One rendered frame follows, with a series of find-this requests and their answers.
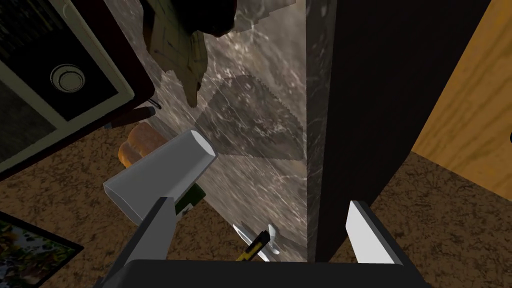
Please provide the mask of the green and white box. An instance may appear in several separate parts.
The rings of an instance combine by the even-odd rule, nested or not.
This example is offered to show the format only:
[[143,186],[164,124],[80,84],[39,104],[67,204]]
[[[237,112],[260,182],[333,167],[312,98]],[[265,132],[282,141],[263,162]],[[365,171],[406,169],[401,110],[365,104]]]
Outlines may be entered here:
[[205,191],[197,184],[193,184],[189,190],[175,203],[176,219],[181,219],[193,209],[206,196]]

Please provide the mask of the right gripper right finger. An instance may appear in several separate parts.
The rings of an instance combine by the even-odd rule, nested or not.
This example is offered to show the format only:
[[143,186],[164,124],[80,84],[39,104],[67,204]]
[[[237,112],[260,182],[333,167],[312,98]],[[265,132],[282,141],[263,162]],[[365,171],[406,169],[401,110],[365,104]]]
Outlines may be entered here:
[[400,246],[365,202],[350,202],[345,229],[358,263],[404,264]]

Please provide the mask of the yellow black handled utensil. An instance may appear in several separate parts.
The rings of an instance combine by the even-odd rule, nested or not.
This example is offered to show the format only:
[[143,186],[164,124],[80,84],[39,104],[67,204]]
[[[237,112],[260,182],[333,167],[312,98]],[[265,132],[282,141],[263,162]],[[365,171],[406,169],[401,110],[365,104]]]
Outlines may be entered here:
[[269,254],[270,261],[275,259],[271,254],[279,255],[281,253],[276,244],[276,235],[275,227],[269,224],[268,228],[260,232],[255,240],[245,248],[236,261],[252,261],[263,248],[268,249],[267,253]]

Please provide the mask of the black framed picture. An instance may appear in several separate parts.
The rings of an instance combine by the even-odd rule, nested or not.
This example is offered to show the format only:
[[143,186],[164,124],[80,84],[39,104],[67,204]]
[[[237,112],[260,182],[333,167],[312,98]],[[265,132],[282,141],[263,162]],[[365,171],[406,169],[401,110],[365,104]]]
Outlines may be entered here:
[[40,288],[83,249],[0,211],[0,288]]

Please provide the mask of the white cup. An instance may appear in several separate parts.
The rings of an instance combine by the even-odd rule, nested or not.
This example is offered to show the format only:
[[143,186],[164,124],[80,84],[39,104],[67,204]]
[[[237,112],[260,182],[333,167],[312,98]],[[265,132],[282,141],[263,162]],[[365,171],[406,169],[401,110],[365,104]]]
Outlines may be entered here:
[[107,196],[136,225],[161,197],[178,201],[218,153],[201,132],[189,129],[104,182]]

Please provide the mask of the dark sink with cream rim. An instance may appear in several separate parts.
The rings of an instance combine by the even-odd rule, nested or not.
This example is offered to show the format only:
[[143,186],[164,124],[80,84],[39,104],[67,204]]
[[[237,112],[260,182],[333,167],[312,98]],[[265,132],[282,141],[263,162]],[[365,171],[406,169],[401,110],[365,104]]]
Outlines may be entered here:
[[154,91],[105,0],[0,0],[0,181]]

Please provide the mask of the brown bread loaf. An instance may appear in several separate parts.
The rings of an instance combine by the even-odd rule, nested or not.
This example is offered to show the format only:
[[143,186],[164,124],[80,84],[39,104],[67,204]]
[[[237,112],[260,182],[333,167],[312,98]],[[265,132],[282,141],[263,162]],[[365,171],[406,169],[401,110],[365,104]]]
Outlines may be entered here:
[[118,159],[126,167],[141,160],[168,140],[147,122],[141,122],[129,133],[118,149]]

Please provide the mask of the dark brown utensil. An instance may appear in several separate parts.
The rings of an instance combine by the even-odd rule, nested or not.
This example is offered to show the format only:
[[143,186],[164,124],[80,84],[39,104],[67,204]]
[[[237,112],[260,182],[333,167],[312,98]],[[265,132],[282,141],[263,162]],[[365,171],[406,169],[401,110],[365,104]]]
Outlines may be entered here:
[[120,116],[119,118],[116,118],[113,121],[107,123],[103,127],[105,129],[113,129],[140,122],[154,116],[156,114],[156,110],[162,109],[161,104],[152,98],[148,99],[148,102],[151,104],[151,106],[134,108],[123,116]]

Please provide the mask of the silver knife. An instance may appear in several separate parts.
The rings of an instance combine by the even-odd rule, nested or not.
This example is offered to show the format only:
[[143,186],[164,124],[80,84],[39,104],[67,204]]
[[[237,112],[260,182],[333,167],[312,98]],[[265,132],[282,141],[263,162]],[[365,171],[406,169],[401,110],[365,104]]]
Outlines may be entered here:
[[[257,237],[256,234],[253,232],[249,232],[247,229],[237,226],[235,224],[232,225],[236,233],[239,235],[239,237],[247,244],[250,245],[255,238]],[[270,262],[271,259],[269,258],[268,249],[264,247],[258,254],[257,254],[263,261]]]

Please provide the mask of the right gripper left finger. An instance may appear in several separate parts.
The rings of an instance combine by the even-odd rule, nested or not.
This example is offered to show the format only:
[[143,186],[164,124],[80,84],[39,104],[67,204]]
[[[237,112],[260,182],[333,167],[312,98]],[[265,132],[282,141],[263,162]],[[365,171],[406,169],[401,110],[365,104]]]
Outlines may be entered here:
[[175,201],[159,198],[121,251],[115,267],[133,260],[164,260],[167,257],[177,223]]

